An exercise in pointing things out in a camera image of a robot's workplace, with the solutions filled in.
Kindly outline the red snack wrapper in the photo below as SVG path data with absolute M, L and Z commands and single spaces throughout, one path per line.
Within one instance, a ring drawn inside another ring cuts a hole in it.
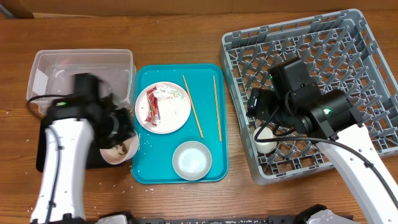
M 160 112 L 158 106 L 158 100 L 155 96 L 155 91 L 157 87 L 153 87 L 147 91 L 147 102 L 149 105 L 149 110 L 147 113 L 146 122 L 150 123 L 153 126 L 157 126 L 160 123 Z

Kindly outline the brown food scrap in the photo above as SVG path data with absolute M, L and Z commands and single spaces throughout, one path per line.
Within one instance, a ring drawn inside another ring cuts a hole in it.
M 129 149 L 127 148 L 127 146 L 125 144 L 121 144 L 121 155 L 127 154 L 129 151 Z

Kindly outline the pink bowl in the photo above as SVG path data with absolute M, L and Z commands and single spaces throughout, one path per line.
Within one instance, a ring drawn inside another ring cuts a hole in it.
M 139 136 L 135 132 L 133 137 L 117 144 L 111 149 L 101 149 L 102 158 L 111 165 L 118 165 L 131 159 L 139 149 Z

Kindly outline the white tissue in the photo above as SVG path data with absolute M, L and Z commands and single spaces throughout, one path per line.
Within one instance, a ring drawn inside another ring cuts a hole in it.
M 156 88 L 154 96 L 159 100 L 184 100 L 183 93 L 169 85 L 162 85 L 160 88 Z

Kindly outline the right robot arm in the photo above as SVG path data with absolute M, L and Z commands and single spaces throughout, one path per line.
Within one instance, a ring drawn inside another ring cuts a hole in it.
M 253 88 L 247 116 L 262 121 L 256 143 L 310 141 L 342 176 L 369 223 L 397 223 L 397 183 L 359 110 L 336 89 L 325 94 L 295 57 L 268 70 L 273 89 Z

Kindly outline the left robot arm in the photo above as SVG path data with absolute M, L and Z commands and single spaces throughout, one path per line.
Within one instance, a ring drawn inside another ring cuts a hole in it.
M 90 149 L 139 146 L 129 110 L 118 108 L 112 95 L 100 98 L 101 82 L 90 73 L 76 74 L 72 93 L 53 95 L 40 118 L 46 125 L 46 153 L 31 223 L 85 223 L 83 185 Z

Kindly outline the grey dishwasher rack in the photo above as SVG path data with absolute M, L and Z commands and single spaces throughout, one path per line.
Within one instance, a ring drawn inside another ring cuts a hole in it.
M 269 154 L 256 150 L 260 121 L 247 116 L 253 88 L 270 89 L 268 69 L 292 57 L 304 60 L 322 93 L 339 89 L 360 110 L 381 157 L 397 154 L 397 82 L 362 12 L 348 9 L 228 32 L 220 62 L 233 99 L 253 181 L 273 184 L 331 169 L 308 141 L 278 142 Z

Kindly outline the right wooden chopstick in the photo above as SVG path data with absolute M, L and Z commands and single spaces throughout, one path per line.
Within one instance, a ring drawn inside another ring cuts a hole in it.
M 215 94 L 215 107 L 216 107 L 216 116 L 217 116 L 217 123 L 218 123 L 218 136 L 219 136 L 219 141 L 222 142 L 220 111 L 219 111 L 219 106 L 218 106 L 218 92 L 217 92 L 215 76 L 213 76 L 213 89 L 214 89 L 214 94 Z

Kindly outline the wooden chopstick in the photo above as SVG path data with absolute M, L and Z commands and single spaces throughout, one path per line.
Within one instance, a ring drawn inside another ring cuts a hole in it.
M 217 116 L 217 123 L 218 123 L 218 136 L 219 136 L 219 141 L 222 142 L 220 111 L 219 111 L 219 106 L 218 106 L 218 92 L 217 92 L 215 76 L 213 76 L 213 89 L 214 89 L 214 94 L 215 94 L 215 107 L 216 107 L 216 116 Z
M 188 96 L 190 98 L 191 107 L 192 107 L 193 114 L 194 114 L 194 117 L 195 117 L 195 120 L 196 120 L 196 123 L 197 123 L 198 131 L 200 133 L 201 138 L 204 139 L 203 131 L 202 131 L 202 128 L 201 128 L 201 125 L 200 125 L 200 121 L 199 121 L 198 116 L 197 116 L 197 112 L 196 112 L 196 109 L 195 109 L 195 105 L 194 105 L 194 102 L 193 102 L 192 95 L 190 93 L 190 89 L 189 89 L 187 80 L 185 78 L 185 75 L 182 75 L 182 77 L 183 77 L 183 81 L 184 81 L 184 84 L 185 84 L 185 88 L 187 89 Z

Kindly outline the left wooden chopstick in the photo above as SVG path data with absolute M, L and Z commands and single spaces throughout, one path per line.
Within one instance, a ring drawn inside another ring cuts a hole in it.
M 187 80 L 185 78 L 185 75 L 182 75 L 182 77 L 183 77 L 183 81 L 184 81 L 184 84 L 185 84 L 185 88 L 187 89 L 188 96 L 190 98 L 191 107 L 192 107 L 193 114 L 194 114 L 194 117 L 195 117 L 195 120 L 196 120 L 196 123 L 197 123 L 198 131 L 200 133 L 201 138 L 204 139 L 203 131 L 202 131 L 202 128 L 201 128 L 201 125 L 200 125 L 200 121 L 199 121 L 198 116 L 197 116 L 197 112 L 196 112 L 196 109 L 195 109 L 195 105 L 194 105 L 194 102 L 193 102 L 192 95 L 190 93 L 190 89 L 189 89 Z

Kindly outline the pink round plate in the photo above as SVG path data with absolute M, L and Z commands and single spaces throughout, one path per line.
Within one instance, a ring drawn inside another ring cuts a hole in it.
M 162 85 L 169 85 L 180 90 L 184 100 L 162 100 L 158 99 L 160 112 L 160 123 L 153 126 L 146 122 L 149 105 L 147 102 L 147 91 L 153 87 L 160 88 Z M 181 128 L 188 120 L 191 112 L 191 102 L 188 93 L 178 84 L 172 82 L 157 82 L 145 87 L 138 95 L 135 105 L 135 117 L 137 122 L 149 132 L 155 134 L 168 134 Z

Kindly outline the grey-white bowl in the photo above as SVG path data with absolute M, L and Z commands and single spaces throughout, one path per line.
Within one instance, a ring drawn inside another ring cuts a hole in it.
M 172 165 L 176 174 L 184 180 L 202 179 L 211 169 L 210 150 L 198 141 L 187 141 L 174 151 Z

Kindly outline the black tray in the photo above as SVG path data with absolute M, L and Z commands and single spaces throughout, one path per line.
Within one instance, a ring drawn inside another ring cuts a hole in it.
M 47 148 L 47 140 L 45 130 L 52 124 L 52 120 L 50 118 L 44 118 L 40 122 L 40 133 L 39 133 L 39 143 L 37 146 L 37 158 L 35 167 L 39 172 L 43 172 L 44 163 L 46 157 L 46 148 Z M 108 164 L 101 156 L 100 148 L 98 148 L 95 144 L 90 146 L 90 150 L 88 153 L 86 168 L 87 169 L 99 169 L 99 168 L 107 168 L 107 167 L 117 167 L 121 166 L 124 163 L 118 165 Z

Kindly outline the clear plastic bin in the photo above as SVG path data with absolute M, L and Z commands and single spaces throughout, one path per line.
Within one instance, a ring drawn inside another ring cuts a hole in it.
M 74 75 L 79 73 L 90 73 L 100 80 L 100 98 L 112 94 L 118 108 L 133 109 L 136 66 L 128 49 L 41 50 L 32 64 L 26 98 L 69 95 Z

